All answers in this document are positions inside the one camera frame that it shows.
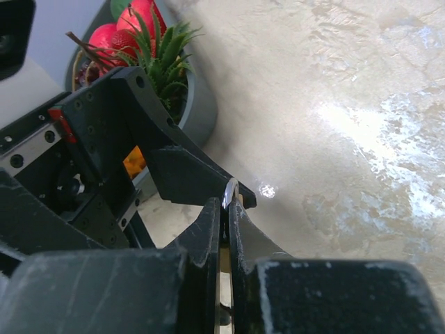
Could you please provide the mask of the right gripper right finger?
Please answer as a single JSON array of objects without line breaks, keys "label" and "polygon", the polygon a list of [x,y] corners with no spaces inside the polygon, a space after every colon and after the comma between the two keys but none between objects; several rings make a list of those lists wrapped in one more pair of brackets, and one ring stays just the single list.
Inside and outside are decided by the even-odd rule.
[{"label": "right gripper right finger", "polygon": [[298,259],[228,209],[235,333],[443,333],[427,282],[392,260]]}]

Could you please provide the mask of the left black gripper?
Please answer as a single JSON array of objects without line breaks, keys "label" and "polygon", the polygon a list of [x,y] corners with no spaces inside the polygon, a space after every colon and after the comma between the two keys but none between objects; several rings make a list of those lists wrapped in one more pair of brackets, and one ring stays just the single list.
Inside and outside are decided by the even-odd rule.
[{"label": "left black gripper", "polygon": [[210,159],[172,121],[140,67],[118,67],[1,130],[1,249],[34,254],[141,248],[139,190],[124,159],[182,147]]}]

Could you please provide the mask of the brass padlock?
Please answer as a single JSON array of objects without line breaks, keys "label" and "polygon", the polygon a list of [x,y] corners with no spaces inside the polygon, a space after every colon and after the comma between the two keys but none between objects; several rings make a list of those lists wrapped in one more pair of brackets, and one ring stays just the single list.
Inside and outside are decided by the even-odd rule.
[{"label": "brass padlock", "polygon": [[220,242],[220,269],[230,276],[231,306],[227,312],[231,316],[232,332],[242,333],[245,316],[246,278],[249,268],[241,241],[240,220],[236,208],[244,210],[243,196],[239,183],[231,178],[225,186],[220,209],[222,241]]}]

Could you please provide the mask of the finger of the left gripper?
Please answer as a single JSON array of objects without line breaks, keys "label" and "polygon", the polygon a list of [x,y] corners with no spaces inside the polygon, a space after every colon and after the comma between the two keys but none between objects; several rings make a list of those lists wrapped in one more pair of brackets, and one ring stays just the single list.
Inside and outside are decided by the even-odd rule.
[{"label": "finger of the left gripper", "polygon": [[183,205],[203,206],[210,198],[221,198],[232,178],[214,161],[179,146],[152,150],[149,172],[162,199]]}]

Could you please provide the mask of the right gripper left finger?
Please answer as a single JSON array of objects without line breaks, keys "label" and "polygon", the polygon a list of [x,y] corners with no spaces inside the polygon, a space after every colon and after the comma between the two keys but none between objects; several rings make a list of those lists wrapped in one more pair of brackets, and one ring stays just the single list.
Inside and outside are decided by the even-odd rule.
[{"label": "right gripper left finger", "polygon": [[23,257],[1,295],[2,333],[218,333],[220,203],[162,249]]}]

